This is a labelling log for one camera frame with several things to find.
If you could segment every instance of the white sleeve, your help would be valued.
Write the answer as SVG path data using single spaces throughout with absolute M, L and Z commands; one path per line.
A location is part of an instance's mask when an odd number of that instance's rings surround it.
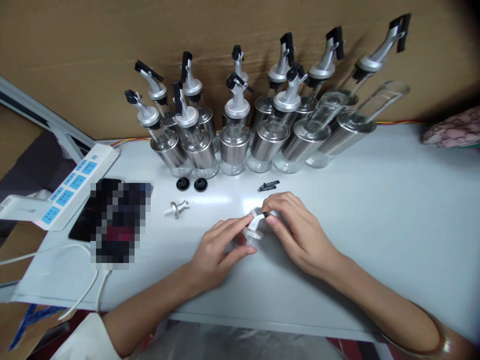
M 121 360 L 97 313 L 89 314 L 60 346 L 51 360 Z

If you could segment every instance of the oil dispenser bottle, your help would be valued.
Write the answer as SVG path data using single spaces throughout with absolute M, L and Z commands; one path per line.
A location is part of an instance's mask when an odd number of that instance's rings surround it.
M 344 111 L 348 112 L 359 101 L 358 90 L 367 79 L 379 72 L 387 61 L 387 54 L 396 45 L 396 52 L 405 50 L 405 42 L 409 33 L 411 14 L 407 13 L 392 20 L 388 26 L 386 38 L 373 54 L 365 54 L 357 60 L 351 75 L 340 85 L 338 91 L 349 96 L 348 105 Z
M 252 89 L 235 72 L 226 80 L 226 87 L 233 93 L 233 98 L 228 100 L 224 109 L 227 120 L 220 131 L 220 169 L 233 176 L 245 170 L 250 142 L 250 131 L 246 127 L 250 104 L 245 100 L 244 91 Z
M 320 62 L 313 64 L 308 69 L 308 78 L 300 89 L 301 104 L 295 111 L 296 116 L 292 118 L 292 125 L 314 112 L 322 85 L 335 72 L 335 65 L 332 63 L 334 53 L 336 53 L 337 60 L 345 57 L 341 26 L 333 28 L 326 34 L 326 49 L 323 57 Z
M 186 177 L 192 172 L 192 163 L 182 149 L 178 134 L 165 128 L 158 109 L 146 106 L 138 92 L 125 91 L 128 103 L 138 108 L 136 116 L 140 125 L 151 134 L 150 147 L 163 160 L 176 178 Z
M 168 130 L 174 130 L 181 140 L 184 136 L 184 132 L 175 122 L 173 104 L 169 99 L 167 88 L 162 84 L 164 78 L 140 60 L 135 63 L 135 70 L 138 71 L 150 84 L 150 87 L 148 88 L 148 96 L 160 111 L 161 122 Z
M 244 59 L 244 52 L 242 51 L 242 48 L 240 45 L 235 45 L 233 47 L 233 51 L 231 52 L 231 58 L 233 59 L 233 64 L 234 64 L 234 72 L 237 74 L 244 83 L 249 82 L 249 75 L 245 72 L 242 71 L 242 62 L 245 60 Z M 225 111 L 221 114 L 221 126 L 224 128 L 227 126 L 227 115 L 225 114 Z
M 287 81 L 287 72 L 295 63 L 294 42 L 291 32 L 287 32 L 280 38 L 280 59 L 278 64 L 272 66 L 268 72 L 269 89 L 265 96 L 259 96 L 255 100 L 255 112 L 252 116 L 250 131 L 257 132 L 257 127 L 268 119 L 272 112 L 274 96 L 282 90 L 282 85 Z
M 293 125 L 293 132 L 273 160 L 275 167 L 286 174 L 298 172 L 304 161 L 329 138 L 332 132 L 329 122 L 348 102 L 349 97 L 342 92 L 326 92 L 313 113 Z
M 273 110 L 257 129 L 247 159 L 247 166 L 255 173 L 264 173 L 272 167 L 272 160 L 290 135 L 289 118 L 300 106 L 299 86 L 307 74 L 299 64 L 294 64 L 286 74 L 288 88 L 273 98 Z
M 337 155 L 372 133 L 377 128 L 375 118 L 409 92 L 410 88 L 402 82 L 384 82 L 365 102 L 337 115 L 331 136 L 305 163 L 317 169 L 327 166 Z
M 195 175 L 210 179 L 219 172 L 219 164 L 215 159 L 214 147 L 210 134 L 199 124 L 199 111 L 188 106 L 184 98 L 182 83 L 173 83 L 175 93 L 175 121 L 183 129 L 185 137 L 181 147 L 193 163 Z
M 188 98 L 189 105 L 197 109 L 198 123 L 210 135 L 213 150 L 216 153 L 220 149 L 220 140 L 215 130 L 214 113 L 211 108 L 204 104 L 202 99 L 204 86 L 200 80 L 192 75 L 192 54 L 188 51 L 183 52 L 181 82 L 183 84 L 183 93 Z

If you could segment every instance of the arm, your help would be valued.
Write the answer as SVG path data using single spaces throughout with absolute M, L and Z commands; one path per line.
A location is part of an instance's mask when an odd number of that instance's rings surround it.
M 129 356 L 171 311 L 218 286 L 236 263 L 257 252 L 254 247 L 240 246 L 224 254 L 227 244 L 252 218 L 248 214 L 240 219 L 218 222 L 203 235 L 190 262 L 103 317 L 108 336 L 120 357 Z
M 414 352 L 431 352 L 441 346 L 433 320 L 337 251 L 298 197 L 290 192 L 273 194 L 261 210 L 279 211 L 288 222 L 290 229 L 273 215 L 266 218 L 294 263 L 357 303 L 393 341 Z M 447 327 L 445 331 L 452 346 L 444 359 L 465 359 L 474 354 L 470 342 Z

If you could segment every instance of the pink patterned fabric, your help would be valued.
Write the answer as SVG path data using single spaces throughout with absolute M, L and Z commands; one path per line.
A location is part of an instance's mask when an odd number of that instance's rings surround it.
M 480 106 L 433 125 L 423 143 L 437 148 L 464 148 L 480 143 Z

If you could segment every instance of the bracelet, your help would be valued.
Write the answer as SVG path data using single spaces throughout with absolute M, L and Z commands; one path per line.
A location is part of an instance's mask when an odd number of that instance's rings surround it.
M 420 310 L 422 310 L 425 314 L 428 315 L 428 317 L 433 321 L 433 323 L 435 324 L 435 327 L 438 331 L 438 335 L 440 336 L 440 343 L 438 344 L 438 346 L 433 349 L 433 350 L 430 350 L 430 351 L 415 351 L 415 350 L 412 350 L 412 349 L 408 349 L 402 345 L 400 345 L 399 343 L 397 343 L 396 341 L 394 341 L 392 338 L 390 338 L 387 334 L 385 334 L 382 329 L 379 329 L 380 330 L 380 333 L 382 334 L 382 336 L 390 343 L 392 344 L 393 346 L 395 346 L 396 348 L 400 349 L 401 351 L 403 351 L 404 353 L 406 354 L 409 354 L 409 355 L 412 355 L 416 358 L 421 358 L 421 359 L 434 359 L 436 356 L 440 355 L 440 354 L 448 354 L 450 353 L 450 349 L 451 349 L 451 344 L 452 344 L 452 341 L 450 340 L 450 338 L 447 336 L 447 333 L 445 331 L 445 328 L 443 326 L 443 324 L 435 317 L 433 316 L 431 313 L 429 313 L 427 310 L 425 310 L 423 307 L 417 305 L 416 303 L 412 302 L 412 304 L 414 304 L 416 307 L 418 307 Z

